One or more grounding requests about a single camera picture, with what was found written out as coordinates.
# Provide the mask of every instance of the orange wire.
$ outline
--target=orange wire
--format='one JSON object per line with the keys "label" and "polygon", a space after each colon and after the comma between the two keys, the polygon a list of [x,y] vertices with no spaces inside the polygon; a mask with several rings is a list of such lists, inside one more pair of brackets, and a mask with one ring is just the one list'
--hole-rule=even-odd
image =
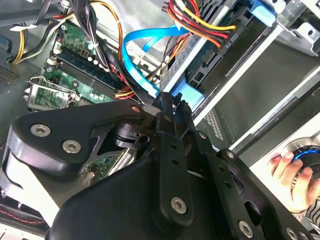
{"label": "orange wire", "polygon": [[217,42],[216,40],[212,39],[211,37],[208,37],[200,32],[194,31],[193,29],[191,29],[190,27],[186,26],[183,24],[183,22],[179,21],[179,19],[177,19],[171,12],[171,10],[169,8],[167,8],[167,13],[169,14],[169,16],[173,19],[178,21],[185,29],[187,29],[188,31],[190,31],[191,33],[194,33],[196,35],[199,35],[200,37],[203,37],[207,40],[209,40],[210,42],[212,42],[214,45],[216,45],[218,48],[221,47],[221,44],[219,42]]}
{"label": "orange wire", "polygon": [[118,30],[119,30],[119,48],[118,48],[118,58],[120,59],[120,61],[122,60],[122,53],[121,53],[121,48],[122,48],[122,44],[123,44],[123,32],[122,32],[122,26],[121,26],[121,22],[119,20],[118,15],[116,14],[116,12],[108,5],[106,4],[104,1],[92,1],[92,4],[101,4],[104,7],[106,7],[113,15],[113,17],[115,18],[115,20],[117,21],[117,25],[118,25]]}

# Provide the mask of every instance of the yellow wire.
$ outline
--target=yellow wire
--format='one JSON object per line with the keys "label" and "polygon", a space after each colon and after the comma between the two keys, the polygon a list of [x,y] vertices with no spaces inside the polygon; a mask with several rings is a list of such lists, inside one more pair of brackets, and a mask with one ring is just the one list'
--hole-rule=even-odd
{"label": "yellow wire", "polygon": [[24,54],[24,51],[25,51],[25,33],[22,31],[22,48],[20,50],[20,55],[19,55],[19,57],[17,59],[17,63],[22,58],[22,55]]}
{"label": "yellow wire", "polygon": [[21,55],[21,50],[23,48],[23,38],[24,38],[24,34],[23,34],[23,31],[20,31],[20,45],[19,45],[19,49],[18,49],[18,52],[16,54],[16,57],[15,59],[13,60],[13,64],[15,64],[18,60],[19,60],[19,56]]}
{"label": "yellow wire", "polygon": [[225,31],[225,30],[232,30],[232,29],[236,28],[235,25],[231,25],[231,26],[213,26],[213,25],[203,21],[201,18],[197,17],[196,15],[194,15],[188,8],[184,7],[183,11],[185,11],[190,17],[195,19],[197,22],[201,23],[202,25],[204,25],[204,26],[206,26],[206,27],[208,27],[210,29]]}
{"label": "yellow wire", "polygon": [[128,96],[130,94],[133,94],[134,91],[129,91],[129,92],[126,92],[126,93],[121,93],[121,94],[115,94],[115,97],[118,98],[118,97],[124,97],[124,96]]}

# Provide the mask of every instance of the red wire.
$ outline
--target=red wire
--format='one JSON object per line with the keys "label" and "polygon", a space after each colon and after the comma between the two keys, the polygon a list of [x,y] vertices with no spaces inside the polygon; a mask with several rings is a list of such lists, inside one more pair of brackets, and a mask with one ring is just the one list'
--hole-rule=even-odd
{"label": "red wire", "polygon": [[26,224],[43,224],[45,221],[28,221],[28,220],[24,220],[24,219],[21,219],[17,216],[14,216],[6,211],[3,211],[3,210],[0,210],[0,213],[3,213],[5,215],[8,215],[9,217],[13,218],[13,219],[16,219],[20,222],[23,222],[23,223],[26,223]]}
{"label": "red wire", "polygon": [[197,8],[194,0],[188,0],[188,2],[191,3],[193,9],[195,10],[195,15],[196,15],[197,17],[200,17],[199,9]]}
{"label": "red wire", "polygon": [[228,35],[227,34],[224,34],[224,33],[220,33],[220,32],[215,32],[215,31],[209,31],[207,29],[203,29],[201,27],[199,27],[197,24],[195,24],[194,22],[190,21],[188,18],[186,18],[185,16],[183,16],[182,14],[180,14],[179,12],[177,12],[175,9],[174,9],[174,5],[172,3],[172,0],[169,1],[169,6],[170,6],[170,9],[171,11],[178,15],[179,17],[181,17],[184,21],[186,21],[188,24],[192,25],[193,27],[195,27],[196,29],[200,30],[200,31],[203,31],[207,34],[212,34],[212,35],[215,35],[215,36],[218,36],[218,37],[222,37],[224,39],[227,39],[228,38]]}
{"label": "red wire", "polygon": [[172,54],[170,55],[170,57],[173,56],[174,52],[176,51],[177,47],[179,46],[179,43],[180,43],[185,37],[187,37],[188,34],[189,34],[189,33],[186,33],[186,34],[184,34],[184,35],[182,35],[181,37],[178,38],[178,40],[176,41],[176,44],[175,44],[175,46],[174,46],[174,49],[173,49]]}

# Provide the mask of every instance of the bolt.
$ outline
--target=bolt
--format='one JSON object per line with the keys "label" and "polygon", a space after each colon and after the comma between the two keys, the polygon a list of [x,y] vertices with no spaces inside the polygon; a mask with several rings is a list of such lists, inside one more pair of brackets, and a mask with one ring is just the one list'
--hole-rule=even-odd
{"label": "bolt", "polygon": [[135,111],[136,113],[140,113],[140,109],[137,108],[136,106],[133,106],[133,107],[132,107],[132,110]]}
{"label": "bolt", "polygon": [[299,231],[299,233],[304,240],[309,240],[308,236],[303,231]]}
{"label": "bolt", "polygon": [[77,154],[81,151],[81,145],[75,140],[67,140],[62,144],[63,150],[68,154]]}
{"label": "bolt", "polygon": [[206,139],[206,138],[207,138],[207,136],[206,136],[202,131],[199,132],[199,135],[200,135],[200,137],[202,137],[203,139]]}
{"label": "bolt", "polygon": [[227,151],[226,154],[228,155],[229,158],[233,159],[234,155],[232,154],[232,152]]}
{"label": "bolt", "polygon": [[50,127],[44,124],[35,124],[30,128],[30,131],[33,135],[41,138],[49,136],[51,133]]}
{"label": "bolt", "polygon": [[185,201],[183,201],[180,197],[174,196],[171,199],[171,207],[175,210],[178,214],[185,214],[187,212],[187,205]]}
{"label": "bolt", "polygon": [[171,119],[170,119],[170,117],[169,117],[167,114],[163,115],[163,118],[164,118],[165,120],[171,122]]}
{"label": "bolt", "polygon": [[238,223],[240,231],[248,238],[252,239],[254,237],[254,232],[251,227],[245,221],[239,221]]}
{"label": "bolt", "polygon": [[295,234],[295,232],[291,228],[287,227],[285,230],[286,230],[286,233],[289,235],[289,237],[292,240],[298,240],[297,235]]}

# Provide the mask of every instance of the metal sheet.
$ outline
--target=metal sheet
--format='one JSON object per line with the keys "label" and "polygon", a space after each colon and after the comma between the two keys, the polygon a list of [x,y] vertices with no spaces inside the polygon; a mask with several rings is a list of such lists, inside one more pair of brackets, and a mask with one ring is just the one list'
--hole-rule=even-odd
{"label": "metal sheet", "polygon": [[218,103],[235,139],[243,136],[319,64],[316,57],[280,43],[271,44]]}

